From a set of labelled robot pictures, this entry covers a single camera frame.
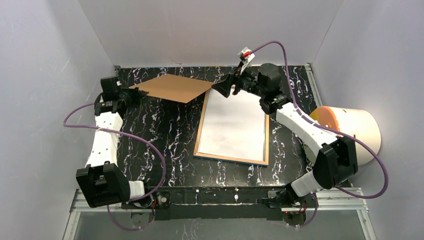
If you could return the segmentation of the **brown cardboard backing board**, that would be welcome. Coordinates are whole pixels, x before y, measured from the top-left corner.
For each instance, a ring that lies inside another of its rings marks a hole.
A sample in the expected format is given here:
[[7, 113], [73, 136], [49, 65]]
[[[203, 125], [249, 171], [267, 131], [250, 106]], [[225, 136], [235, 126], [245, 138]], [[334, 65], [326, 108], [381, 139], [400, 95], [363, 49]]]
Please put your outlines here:
[[188, 103], [212, 87], [213, 83], [195, 78], [165, 74], [131, 86], [148, 92], [149, 97]]

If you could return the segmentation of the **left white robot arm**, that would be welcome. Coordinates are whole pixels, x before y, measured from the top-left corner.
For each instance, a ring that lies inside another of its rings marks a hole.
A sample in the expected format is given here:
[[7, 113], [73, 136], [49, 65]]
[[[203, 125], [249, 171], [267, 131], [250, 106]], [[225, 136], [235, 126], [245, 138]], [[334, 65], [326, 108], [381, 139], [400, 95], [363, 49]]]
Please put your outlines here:
[[91, 208], [128, 202], [145, 194], [144, 183], [128, 180], [118, 167], [117, 152], [127, 110], [141, 105], [147, 93], [122, 87], [117, 76], [100, 80], [102, 92], [94, 103], [95, 126], [91, 153], [76, 171], [77, 183]]

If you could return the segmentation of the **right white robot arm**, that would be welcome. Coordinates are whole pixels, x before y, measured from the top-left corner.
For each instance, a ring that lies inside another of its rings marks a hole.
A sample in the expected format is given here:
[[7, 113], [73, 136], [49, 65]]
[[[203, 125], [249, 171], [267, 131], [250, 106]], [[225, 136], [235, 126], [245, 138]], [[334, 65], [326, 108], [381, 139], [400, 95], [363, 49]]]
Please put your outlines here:
[[263, 112], [296, 134], [311, 151], [311, 171], [259, 200], [269, 208], [301, 203], [306, 196], [330, 190], [358, 172], [355, 141], [324, 129], [296, 107], [292, 97], [283, 92], [282, 80], [283, 73], [277, 65], [264, 63], [257, 76], [239, 65], [212, 84], [212, 89], [225, 98], [241, 90], [258, 96]]

